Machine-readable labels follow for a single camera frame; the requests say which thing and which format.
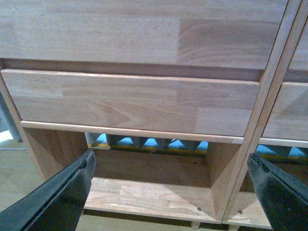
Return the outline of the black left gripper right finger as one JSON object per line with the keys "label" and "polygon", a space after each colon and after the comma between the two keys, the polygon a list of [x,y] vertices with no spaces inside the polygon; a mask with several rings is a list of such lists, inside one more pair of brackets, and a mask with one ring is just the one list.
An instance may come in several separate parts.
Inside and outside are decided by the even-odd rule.
{"label": "black left gripper right finger", "polygon": [[274,231],[308,229],[308,186],[270,161],[251,153],[249,175],[263,211]]}

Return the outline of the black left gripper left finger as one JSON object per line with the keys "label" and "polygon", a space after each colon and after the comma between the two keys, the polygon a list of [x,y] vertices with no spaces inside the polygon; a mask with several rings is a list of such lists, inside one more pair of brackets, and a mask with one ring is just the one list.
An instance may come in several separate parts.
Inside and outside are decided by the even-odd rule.
{"label": "black left gripper left finger", "polygon": [[96,154],[89,149],[0,213],[2,231],[74,231],[90,192]]}

